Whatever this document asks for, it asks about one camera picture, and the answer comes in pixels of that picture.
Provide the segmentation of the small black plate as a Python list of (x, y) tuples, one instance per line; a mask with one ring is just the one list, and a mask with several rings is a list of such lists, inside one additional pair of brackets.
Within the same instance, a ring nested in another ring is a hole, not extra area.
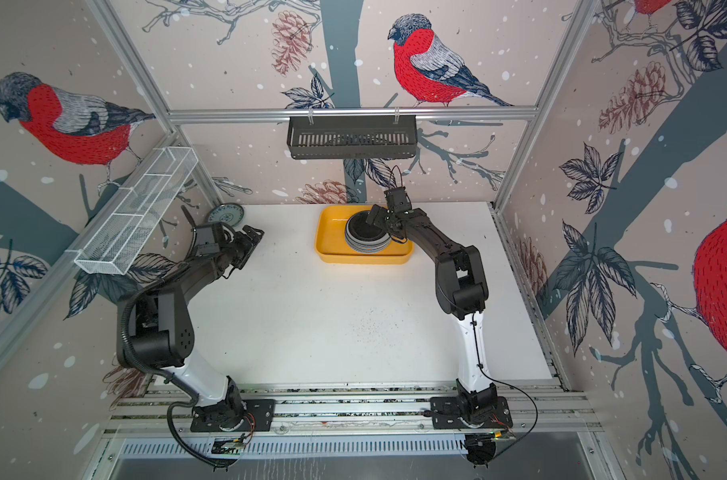
[(349, 217), (345, 223), (344, 237), (354, 237), (363, 241), (381, 239), (389, 234), (383, 228), (373, 227), (365, 223), (369, 210), (359, 211)]

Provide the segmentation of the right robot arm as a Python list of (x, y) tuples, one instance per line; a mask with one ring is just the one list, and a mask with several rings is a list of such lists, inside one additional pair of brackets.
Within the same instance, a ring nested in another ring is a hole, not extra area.
[(433, 260), (437, 302), (455, 318), (463, 348), (457, 376), (459, 415), (466, 424), (479, 425), (499, 406), (497, 386), (485, 360), (483, 311), (489, 286), (481, 252), (445, 235), (421, 208), (413, 207), (405, 188), (385, 191), (385, 200), (385, 207), (371, 207), (367, 224), (397, 240), (413, 242)]

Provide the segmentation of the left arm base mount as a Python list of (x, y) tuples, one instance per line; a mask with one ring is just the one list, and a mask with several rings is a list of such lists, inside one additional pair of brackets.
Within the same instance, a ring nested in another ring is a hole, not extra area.
[(222, 400), (211, 406), (195, 407), (190, 431), (195, 433), (267, 432), (271, 428), (275, 401), (253, 399), (229, 406)]

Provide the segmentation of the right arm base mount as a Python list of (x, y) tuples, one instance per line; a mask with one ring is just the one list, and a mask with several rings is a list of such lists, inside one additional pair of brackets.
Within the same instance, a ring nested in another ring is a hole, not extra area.
[(459, 396), (431, 397), (427, 413), (435, 430), (513, 428), (509, 404), (504, 397), (477, 409), (465, 403)]

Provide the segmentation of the small teal patterned plate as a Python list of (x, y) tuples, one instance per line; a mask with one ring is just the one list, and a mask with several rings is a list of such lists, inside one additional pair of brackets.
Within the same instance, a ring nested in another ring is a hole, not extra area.
[(223, 223), (232, 229), (236, 229), (245, 216), (244, 208), (237, 203), (221, 204), (215, 207), (207, 215), (208, 223)]

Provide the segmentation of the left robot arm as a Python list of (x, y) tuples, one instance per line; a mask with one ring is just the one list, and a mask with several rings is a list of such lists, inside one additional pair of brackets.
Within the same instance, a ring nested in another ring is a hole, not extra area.
[(189, 252), (167, 276), (118, 304), (116, 355), (121, 366), (158, 376), (183, 390), (194, 407), (237, 409), (234, 382), (194, 351), (189, 301), (206, 286), (241, 270), (264, 236), (248, 225), (195, 226)]

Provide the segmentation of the white plate green motif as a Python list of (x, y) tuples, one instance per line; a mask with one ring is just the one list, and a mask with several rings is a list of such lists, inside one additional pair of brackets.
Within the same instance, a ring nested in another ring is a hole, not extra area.
[(354, 252), (373, 255), (385, 250), (385, 248), (391, 244), (391, 238), (385, 235), (385, 237), (381, 239), (363, 241), (354, 237), (347, 237), (345, 238), (345, 242)]

